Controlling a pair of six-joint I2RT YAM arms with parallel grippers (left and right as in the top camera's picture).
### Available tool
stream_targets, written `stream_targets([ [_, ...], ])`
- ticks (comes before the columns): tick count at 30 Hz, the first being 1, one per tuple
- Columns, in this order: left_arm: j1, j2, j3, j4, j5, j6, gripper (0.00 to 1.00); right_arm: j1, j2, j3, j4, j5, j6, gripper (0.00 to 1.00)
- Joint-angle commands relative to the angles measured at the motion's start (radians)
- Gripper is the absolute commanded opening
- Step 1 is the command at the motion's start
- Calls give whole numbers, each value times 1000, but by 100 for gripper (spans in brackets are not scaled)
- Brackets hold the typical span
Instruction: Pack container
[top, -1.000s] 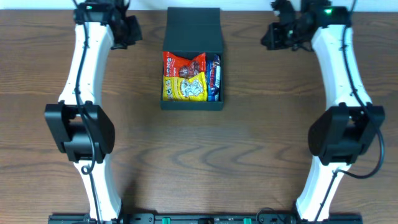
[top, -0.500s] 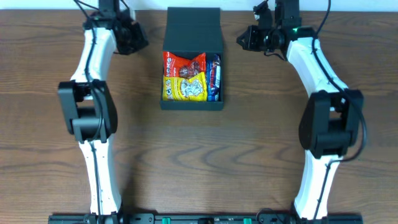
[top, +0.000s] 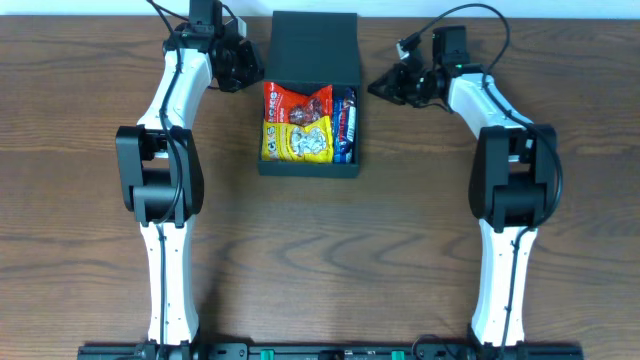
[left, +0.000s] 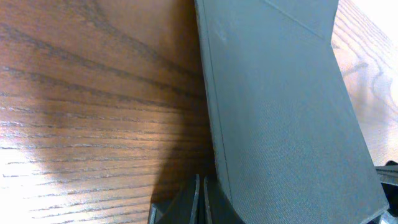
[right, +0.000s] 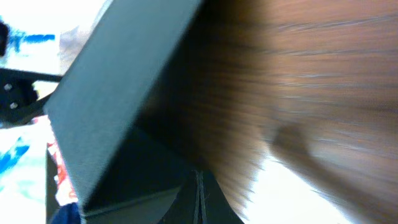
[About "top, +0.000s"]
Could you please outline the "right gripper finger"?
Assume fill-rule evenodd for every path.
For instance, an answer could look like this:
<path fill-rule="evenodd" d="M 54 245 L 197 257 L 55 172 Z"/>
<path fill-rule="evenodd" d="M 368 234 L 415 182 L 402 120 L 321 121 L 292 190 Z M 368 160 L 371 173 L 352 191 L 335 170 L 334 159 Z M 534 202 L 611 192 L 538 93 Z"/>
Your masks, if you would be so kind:
<path fill-rule="evenodd" d="M 397 67 L 392 67 L 390 70 L 385 72 L 380 78 L 378 78 L 374 82 L 386 84 L 389 86 L 394 86 L 397 88 L 397 92 L 398 92 L 398 73 L 399 73 L 399 69 Z"/>
<path fill-rule="evenodd" d="M 369 93 L 395 105 L 404 105 L 405 100 L 397 95 L 397 88 L 382 83 L 371 83 Z"/>

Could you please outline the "red Hacks candy bag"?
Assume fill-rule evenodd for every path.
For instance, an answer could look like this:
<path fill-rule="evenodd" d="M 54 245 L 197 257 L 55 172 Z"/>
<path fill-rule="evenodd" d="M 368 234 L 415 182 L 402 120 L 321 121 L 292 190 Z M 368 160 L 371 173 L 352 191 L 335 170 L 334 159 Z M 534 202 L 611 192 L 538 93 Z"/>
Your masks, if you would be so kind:
<path fill-rule="evenodd" d="M 303 95 L 274 83 L 264 83 L 265 121 L 307 126 L 333 111 L 333 86 Z"/>

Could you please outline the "dark green box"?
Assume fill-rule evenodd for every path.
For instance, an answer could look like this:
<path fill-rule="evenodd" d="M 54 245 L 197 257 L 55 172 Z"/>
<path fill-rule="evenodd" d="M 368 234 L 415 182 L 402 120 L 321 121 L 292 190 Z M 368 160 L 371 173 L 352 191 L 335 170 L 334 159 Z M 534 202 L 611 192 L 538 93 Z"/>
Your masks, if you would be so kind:
<path fill-rule="evenodd" d="M 264 161 L 263 176 L 355 178 L 360 169 L 359 98 L 361 64 L 355 13 L 276 11 L 272 18 L 265 82 L 311 95 L 333 86 L 329 116 L 334 140 L 332 163 Z"/>

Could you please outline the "yellow Hacks candy bag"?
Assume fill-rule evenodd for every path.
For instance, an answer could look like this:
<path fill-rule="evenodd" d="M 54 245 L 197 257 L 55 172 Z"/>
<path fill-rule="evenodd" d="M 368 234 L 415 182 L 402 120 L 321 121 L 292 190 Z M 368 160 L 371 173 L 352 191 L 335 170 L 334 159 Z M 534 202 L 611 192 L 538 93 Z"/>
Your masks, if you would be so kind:
<path fill-rule="evenodd" d="M 263 123 L 261 159 L 264 161 L 332 163 L 331 119 L 324 116 L 308 126 Z"/>

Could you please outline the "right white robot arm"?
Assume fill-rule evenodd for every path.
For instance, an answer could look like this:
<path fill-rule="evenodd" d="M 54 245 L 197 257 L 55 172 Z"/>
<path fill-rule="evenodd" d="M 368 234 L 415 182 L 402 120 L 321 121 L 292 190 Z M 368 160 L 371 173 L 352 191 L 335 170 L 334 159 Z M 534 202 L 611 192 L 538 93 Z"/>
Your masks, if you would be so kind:
<path fill-rule="evenodd" d="M 456 113 L 476 137 L 468 201 L 479 221 L 482 264 L 471 330 L 485 346 L 517 345 L 529 252 L 562 192 L 555 129 L 522 116 L 478 65 L 417 72 L 397 63 L 368 91 L 396 105 Z"/>

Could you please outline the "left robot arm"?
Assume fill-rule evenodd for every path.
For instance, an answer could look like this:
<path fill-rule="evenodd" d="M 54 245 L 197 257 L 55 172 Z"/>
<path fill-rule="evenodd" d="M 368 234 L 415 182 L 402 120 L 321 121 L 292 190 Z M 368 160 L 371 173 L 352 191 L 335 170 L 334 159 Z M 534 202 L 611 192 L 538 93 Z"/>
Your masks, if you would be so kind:
<path fill-rule="evenodd" d="M 164 46 L 164 71 L 149 108 L 134 126 L 117 130 L 123 201 L 147 252 L 151 316 L 147 337 L 159 347 L 194 342 L 199 318 L 193 298 L 191 240 L 204 201 L 204 176 L 193 136 L 210 85 L 233 93 L 262 80 L 255 45 L 174 34 Z"/>

